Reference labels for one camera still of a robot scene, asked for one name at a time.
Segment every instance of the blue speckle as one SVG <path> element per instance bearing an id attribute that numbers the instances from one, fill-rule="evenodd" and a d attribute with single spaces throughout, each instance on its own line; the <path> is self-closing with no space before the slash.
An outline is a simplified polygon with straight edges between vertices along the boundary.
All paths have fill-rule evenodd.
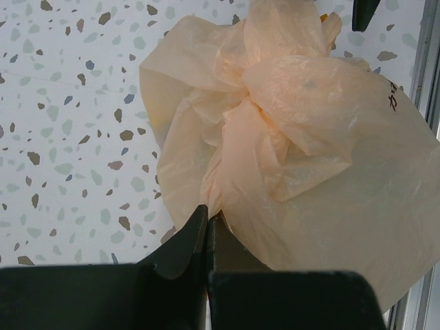
<path id="1" fill-rule="evenodd" d="M 68 104 L 70 101 L 72 101 L 74 98 L 73 96 L 69 95 L 68 97 L 66 97 L 66 99 L 64 100 L 64 105 Z"/>
<path id="2" fill-rule="evenodd" d="M 89 69 L 89 70 L 93 70 L 93 69 L 95 68 L 95 63 L 93 63 L 91 60 L 88 60 L 88 61 L 85 63 L 85 67 L 86 67 L 87 69 Z"/>
<path id="3" fill-rule="evenodd" d="M 127 105 L 129 103 L 132 103 L 134 98 L 135 98 L 134 94 L 128 94 L 124 99 L 125 104 Z"/>
<path id="4" fill-rule="evenodd" d="M 11 57 L 11 59 L 9 60 L 10 63 L 15 63 L 15 61 L 17 60 L 17 58 L 19 57 L 18 54 L 15 54 L 13 57 Z"/>
<path id="5" fill-rule="evenodd" d="M 118 258 L 114 253 L 111 254 L 111 259 L 113 260 L 113 264 L 117 265 L 119 263 Z"/>

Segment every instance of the plastic bag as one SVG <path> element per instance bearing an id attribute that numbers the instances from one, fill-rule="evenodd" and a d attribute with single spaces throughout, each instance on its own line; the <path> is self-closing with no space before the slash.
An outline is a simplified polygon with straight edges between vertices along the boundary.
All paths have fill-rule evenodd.
<path id="1" fill-rule="evenodd" d="M 384 310 L 440 257 L 440 150 L 392 82 L 329 58 L 341 29 L 311 1 L 183 18 L 140 66 L 180 228 L 199 204 L 275 270 L 353 270 Z"/>

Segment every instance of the black object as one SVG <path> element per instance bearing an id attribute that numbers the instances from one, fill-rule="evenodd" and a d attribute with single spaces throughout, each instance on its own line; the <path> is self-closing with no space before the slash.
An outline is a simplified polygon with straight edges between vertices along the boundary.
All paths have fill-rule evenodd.
<path id="1" fill-rule="evenodd" d="M 353 20 L 351 22 L 353 31 L 364 32 L 366 30 L 379 2 L 380 0 L 354 0 Z"/>
<path id="2" fill-rule="evenodd" d="M 348 272 L 273 272 L 199 206 L 137 264 L 0 270 L 0 329 L 385 330 L 374 293 Z"/>

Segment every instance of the metal frame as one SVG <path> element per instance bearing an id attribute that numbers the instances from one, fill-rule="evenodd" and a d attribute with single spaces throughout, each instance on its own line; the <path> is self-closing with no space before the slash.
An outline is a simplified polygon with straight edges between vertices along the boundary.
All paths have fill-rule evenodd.
<path id="1" fill-rule="evenodd" d="M 426 0 L 412 79 L 411 99 L 440 140 L 440 3 Z M 440 264 L 390 310 L 390 330 L 438 330 Z"/>

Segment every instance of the terrazzo surface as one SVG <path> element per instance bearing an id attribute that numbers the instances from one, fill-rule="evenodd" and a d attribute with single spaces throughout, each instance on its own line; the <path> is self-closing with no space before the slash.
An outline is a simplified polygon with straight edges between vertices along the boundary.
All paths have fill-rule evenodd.
<path id="1" fill-rule="evenodd" d="M 175 232 L 138 66 L 188 14 L 245 18 L 244 0 L 0 0 L 0 267 L 126 263 Z M 348 0 L 334 56 L 410 89 L 422 0 L 383 0 L 367 32 Z"/>

